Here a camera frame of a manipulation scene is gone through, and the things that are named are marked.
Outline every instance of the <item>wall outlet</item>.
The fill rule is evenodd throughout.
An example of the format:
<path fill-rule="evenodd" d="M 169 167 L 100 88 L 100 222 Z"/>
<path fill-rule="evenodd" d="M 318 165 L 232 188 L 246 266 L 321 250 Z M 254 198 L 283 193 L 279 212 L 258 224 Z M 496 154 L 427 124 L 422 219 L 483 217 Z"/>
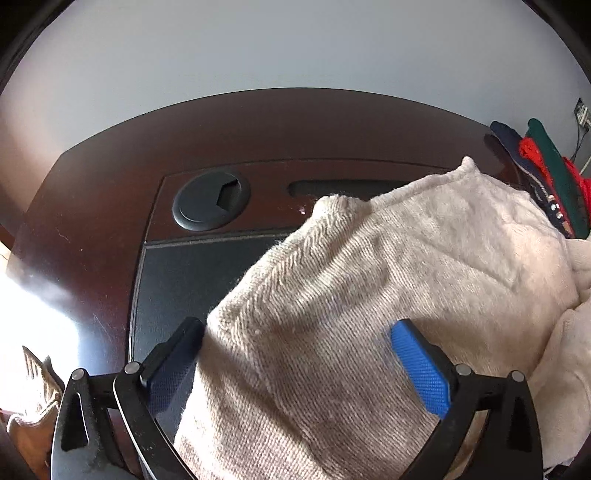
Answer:
<path fill-rule="evenodd" d="M 591 113 L 582 99 L 579 99 L 577 106 L 574 107 L 574 114 L 577 116 L 579 125 L 588 131 L 591 128 Z"/>

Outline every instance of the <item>green cloth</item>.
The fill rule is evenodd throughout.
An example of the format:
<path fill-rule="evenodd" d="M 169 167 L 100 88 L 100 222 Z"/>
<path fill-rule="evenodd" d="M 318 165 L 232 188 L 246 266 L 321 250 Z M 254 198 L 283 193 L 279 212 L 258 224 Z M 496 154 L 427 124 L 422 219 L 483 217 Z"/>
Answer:
<path fill-rule="evenodd" d="M 579 186 L 564 164 L 562 155 L 546 133 L 542 122 L 531 118 L 527 125 L 529 129 L 525 136 L 534 140 L 544 157 L 544 163 L 552 177 L 554 189 L 570 219 L 575 237 L 587 238 L 589 236 L 589 217 L 584 210 L 579 208 L 579 198 L 582 197 Z"/>

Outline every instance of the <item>screw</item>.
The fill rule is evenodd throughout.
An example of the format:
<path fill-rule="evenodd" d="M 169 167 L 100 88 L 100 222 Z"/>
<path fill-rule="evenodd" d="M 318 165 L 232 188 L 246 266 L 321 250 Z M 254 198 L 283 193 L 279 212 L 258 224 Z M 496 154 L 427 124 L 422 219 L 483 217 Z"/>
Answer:
<path fill-rule="evenodd" d="M 136 374 L 139 371 L 139 363 L 138 362 L 130 362 L 127 365 L 125 365 L 125 368 L 123 369 L 123 371 L 129 375 Z"/>
<path fill-rule="evenodd" d="M 72 380 L 79 380 L 82 377 L 84 377 L 84 370 L 81 368 L 76 368 L 76 370 L 72 372 Z"/>
<path fill-rule="evenodd" d="M 457 364 L 456 372 L 463 377 L 467 377 L 472 373 L 472 369 L 466 364 Z"/>
<path fill-rule="evenodd" d="M 523 380 L 525 380 L 525 375 L 521 373 L 519 370 L 513 370 L 511 372 L 511 378 L 516 382 L 523 382 Z"/>

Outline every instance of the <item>white wall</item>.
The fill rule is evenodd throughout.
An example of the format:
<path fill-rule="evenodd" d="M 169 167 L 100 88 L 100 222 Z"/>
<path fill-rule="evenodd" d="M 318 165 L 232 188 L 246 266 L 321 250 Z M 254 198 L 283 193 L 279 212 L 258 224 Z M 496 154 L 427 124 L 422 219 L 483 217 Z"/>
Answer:
<path fill-rule="evenodd" d="M 576 101 L 591 103 L 567 47 L 518 0 L 76 0 L 0 97 L 0 181 L 25 209 L 57 157 L 105 128 L 294 86 L 409 98 L 522 134 L 534 116 L 565 155 Z"/>

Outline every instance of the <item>pile of clothes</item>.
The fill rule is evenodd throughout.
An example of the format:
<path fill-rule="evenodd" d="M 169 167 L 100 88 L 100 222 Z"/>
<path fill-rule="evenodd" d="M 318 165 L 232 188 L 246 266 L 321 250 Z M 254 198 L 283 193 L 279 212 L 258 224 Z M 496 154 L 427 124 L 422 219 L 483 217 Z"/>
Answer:
<path fill-rule="evenodd" d="M 511 127 L 491 123 L 492 132 L 527 177 L 535 201 L 550 222 L 566 238 L 587 238 L 591 180 L 583 179 L 573 162 L 560 155 L 538 119 L 530 119 L 528 127 L 521 138 Z"/>

